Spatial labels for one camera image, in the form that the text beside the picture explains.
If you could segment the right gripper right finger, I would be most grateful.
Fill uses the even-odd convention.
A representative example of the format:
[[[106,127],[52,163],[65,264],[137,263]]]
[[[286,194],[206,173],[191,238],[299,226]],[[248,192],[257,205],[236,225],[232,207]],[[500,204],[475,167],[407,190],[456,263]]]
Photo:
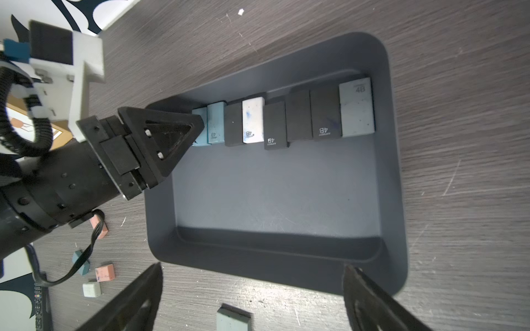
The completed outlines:
[[[360,268],[344,267],[342,288],[352,330],[430,330]]]

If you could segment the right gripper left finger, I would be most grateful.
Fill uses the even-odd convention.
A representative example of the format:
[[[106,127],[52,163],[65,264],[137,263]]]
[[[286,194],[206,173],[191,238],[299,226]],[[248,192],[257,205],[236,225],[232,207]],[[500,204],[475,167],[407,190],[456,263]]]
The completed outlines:
[[[161,264],[154,263],[78,329],[152,330],[163,282]]]

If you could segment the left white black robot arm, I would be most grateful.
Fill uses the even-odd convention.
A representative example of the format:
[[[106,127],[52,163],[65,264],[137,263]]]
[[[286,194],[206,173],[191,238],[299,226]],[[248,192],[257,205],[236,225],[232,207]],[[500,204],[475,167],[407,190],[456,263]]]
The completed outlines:
[[[122,107],[78,122],[85,141],[18,163],[1,188],[1,256],[55,228],[76,226],[100,205],[162,183],[204,129],[199,115]]]

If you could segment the teal eraser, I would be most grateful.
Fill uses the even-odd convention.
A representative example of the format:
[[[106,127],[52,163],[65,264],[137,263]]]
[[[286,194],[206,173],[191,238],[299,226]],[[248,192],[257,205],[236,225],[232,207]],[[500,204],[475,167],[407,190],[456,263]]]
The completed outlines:
[[[208,143],[224,143],[224,109],[225,102],[217,102],[207,106]]]

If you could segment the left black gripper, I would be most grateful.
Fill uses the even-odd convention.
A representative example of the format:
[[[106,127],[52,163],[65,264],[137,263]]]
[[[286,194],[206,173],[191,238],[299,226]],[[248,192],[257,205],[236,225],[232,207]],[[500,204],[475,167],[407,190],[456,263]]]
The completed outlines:
[[[77,127],[125,200],[164,183],[204,130],[196,114],[131,107],[118,114]]]

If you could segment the dark grey storage box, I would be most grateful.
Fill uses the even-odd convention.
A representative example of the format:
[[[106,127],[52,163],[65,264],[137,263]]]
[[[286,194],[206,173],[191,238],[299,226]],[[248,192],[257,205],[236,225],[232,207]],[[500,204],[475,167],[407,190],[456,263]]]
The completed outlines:
[[[160,261],[342,293],[346,264],[397,294],[409,257],[389,59],[373,35],[334,37],[153,102],[164,111],[371,80],[375,131],[361,137],[193,147],[146,191],[147,241]]]

